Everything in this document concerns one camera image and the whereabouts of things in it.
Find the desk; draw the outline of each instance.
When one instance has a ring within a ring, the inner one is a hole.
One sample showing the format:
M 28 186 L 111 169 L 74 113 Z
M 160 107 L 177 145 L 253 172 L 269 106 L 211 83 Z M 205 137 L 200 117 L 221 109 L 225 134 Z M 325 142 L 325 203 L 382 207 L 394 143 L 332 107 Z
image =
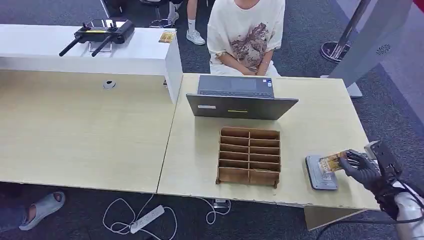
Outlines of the desk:
M 59 57 L 78 29 L 79 26 L 0 24 L 0 36 L 13 36 L 0 38 L 0 69 L 163 76 L 157 79 L 161 83 L 166 80 L 170 99 L 177 102 L 183 77 L 177 38 L 171 43 L 158 42 L 163 31 L 174 29 L 136 27 L 124 44 L 113 44 L 112 53 L 92 57 L 86 42 Z
M 363 151 L 368 143 L 341 79 L 273 79 L 276 98 L 299 99 L 278 121 L 194 117 L 185 95 L 197 92 L 198 79 L 198 74 L 184 74 L 158 194 L 301 207 L 310 230 L 364 210 L 379 209 L 372 193 L 343 171 L 336 173 L 337 191 L 317 191 L 310 185 L 307 155 L 325 156 L 351 148 Z M 281 174 L 277 189 L 215 184 L 219 132 L 224 126 L 280 131 Z
M 0 103 L 0 181 L 156 192 L 175 110 L 163 77 L 0 70 Z

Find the white counter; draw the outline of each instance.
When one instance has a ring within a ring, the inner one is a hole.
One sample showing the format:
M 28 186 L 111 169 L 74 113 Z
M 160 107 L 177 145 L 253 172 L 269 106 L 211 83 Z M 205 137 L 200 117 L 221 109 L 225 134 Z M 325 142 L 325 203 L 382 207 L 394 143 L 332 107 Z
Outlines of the white counter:
M 112 53 L 92 57 L 89 44 L 78 43 L 65 56 L 62 51 L 79 26 L 0 24 L 0 69 L 164 76 L 176 103 L 183 77 L 177 38 L 158 42 L 164 28 L 135 28 Z

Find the black glove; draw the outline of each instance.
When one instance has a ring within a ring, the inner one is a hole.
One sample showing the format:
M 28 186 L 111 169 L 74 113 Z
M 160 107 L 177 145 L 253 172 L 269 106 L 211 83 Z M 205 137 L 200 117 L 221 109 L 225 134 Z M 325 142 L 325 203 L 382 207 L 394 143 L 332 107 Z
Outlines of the black glove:
M 367 190 L 371 191 L 375 196 L 375 200 L 380 205 L 380 209 L 396 220 L 399 208 L 395 202 L 395 196 L 405 190 L 403 188 L 393 187 L 390 182 L 386 181 L 381 176 L 378 166 L 369 159 L 358 154 L 354 156 L 355 158 L 353 160 L 340 158 L 340 165 L 344 172 L 347 176 L 354 178 Z

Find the person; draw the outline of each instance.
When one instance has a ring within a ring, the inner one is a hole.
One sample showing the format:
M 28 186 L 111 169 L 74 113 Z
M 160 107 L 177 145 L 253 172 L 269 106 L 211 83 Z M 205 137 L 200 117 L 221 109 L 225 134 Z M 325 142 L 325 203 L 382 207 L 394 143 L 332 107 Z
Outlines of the person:
M 285 8 L 284 0 L 216 0 L 207 24 L 210 73 L 279 77 L 271 58 Z
M 182 0 L 172 0 L 169 2 L 169 15 L 168 21 L 175 24 L 180 15 L 176 11 L 181 6 Z M 196 44 L 204 45 L 206 42 L 196 30 L 196 13 L 198 7 L 198 0 L 188 0 L 187 2 L 187 19 L 188 19 L 188 30 L 185 35 L 187 40 Z
M 33 229 L 41 220 L 59 210 L 65 203 L 65 194 L 53 192 L 29 207 L 0 207 L 0 233 L 19 228 L 22 231 Z

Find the white sneaker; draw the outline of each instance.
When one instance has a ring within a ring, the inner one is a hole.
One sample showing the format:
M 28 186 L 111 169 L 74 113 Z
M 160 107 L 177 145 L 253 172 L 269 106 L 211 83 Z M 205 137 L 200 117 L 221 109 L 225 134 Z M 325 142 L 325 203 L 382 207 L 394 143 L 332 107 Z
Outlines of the white sneaker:
M 196 45 L 204 45 L 206 42 L 205 40 L 200 36 L 200 33 L 197 30 L 194 30 L 190 32 L 187 30 L 187 40 L 193 42 Z
M 175 25 L 175 22 L 180 18 L 180 15 L 178 14 L 178 12 L 176 12 L 173 15 L 168 15 L 168 21 L 170 23 L 172 23 L 172 25 Z

